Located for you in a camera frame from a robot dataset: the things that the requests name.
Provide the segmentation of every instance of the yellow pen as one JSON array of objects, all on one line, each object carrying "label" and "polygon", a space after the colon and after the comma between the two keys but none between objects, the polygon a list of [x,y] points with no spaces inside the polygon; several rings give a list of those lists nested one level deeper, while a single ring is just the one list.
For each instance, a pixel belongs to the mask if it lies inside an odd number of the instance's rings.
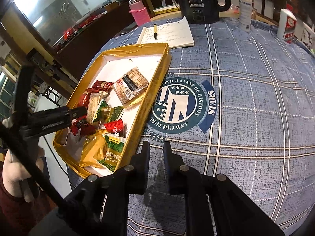
[{"label": "yellow pen", "polygon": [[157,39],[157,36],[158,36],[158,33],[157,33],[157,25],[154,24],[154,39],[155,39],[155,40]]}]

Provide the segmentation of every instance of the circular logo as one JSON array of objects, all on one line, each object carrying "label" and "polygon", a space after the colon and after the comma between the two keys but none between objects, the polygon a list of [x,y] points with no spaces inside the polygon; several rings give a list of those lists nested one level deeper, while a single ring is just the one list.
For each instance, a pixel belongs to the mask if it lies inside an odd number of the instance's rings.
[{"label": "circular logo", "polygon": [[194,81],[181,77],[164,80],[149,116],[160,132],[178,134],[196,126],[207,110],[206,95]]},{"label": "circular logo", "polygon": [[294,20],[291,18],[288,18],[288,24],[292,27],[294,26]]}]

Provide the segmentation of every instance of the notebook page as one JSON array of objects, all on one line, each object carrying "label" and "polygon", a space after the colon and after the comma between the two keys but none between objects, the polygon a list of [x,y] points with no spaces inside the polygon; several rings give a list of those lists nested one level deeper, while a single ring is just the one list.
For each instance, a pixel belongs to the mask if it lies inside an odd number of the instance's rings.
[{"label": "notebook page", "polygon": [[194,46],[194,40],[187,19],[157,26],[157,39],[154,39],[154,27],[145,30],[141,43],[167,42],[170,48]]}]

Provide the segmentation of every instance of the blue plaid tablecloth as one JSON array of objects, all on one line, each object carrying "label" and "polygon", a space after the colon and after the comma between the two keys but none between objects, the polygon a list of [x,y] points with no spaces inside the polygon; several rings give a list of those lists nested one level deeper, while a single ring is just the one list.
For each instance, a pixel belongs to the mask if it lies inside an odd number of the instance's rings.
[{"label": "blue plaid tablecloth", "polygon": [[[167,194],[163,141],[200,173],[227,175],[286,235],[311,211],[315,58],[298,40],[281,42],[275,26],[252,21],[245,33],[237,25],[229,18],[191,24],[195,46],[171,50],[141,139],[151,144],[148,188],[130,196],[128,235],[185,233],[184,197]],[[141,30],[109,40],[100,52],[135,44]]]}]

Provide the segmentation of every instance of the black jug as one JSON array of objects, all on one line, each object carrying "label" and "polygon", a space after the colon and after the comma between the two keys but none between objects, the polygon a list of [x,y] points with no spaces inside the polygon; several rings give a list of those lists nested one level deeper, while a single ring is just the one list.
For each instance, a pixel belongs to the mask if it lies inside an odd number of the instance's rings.
[{"label": "black jug", "polygon": [[218,5],[218,0],[178,0],[173,3],[181,9],[188,23],[210,24],[219,21],[219,11],[227,11],[231,6],[231,0],[225,0],[225,5]]}]

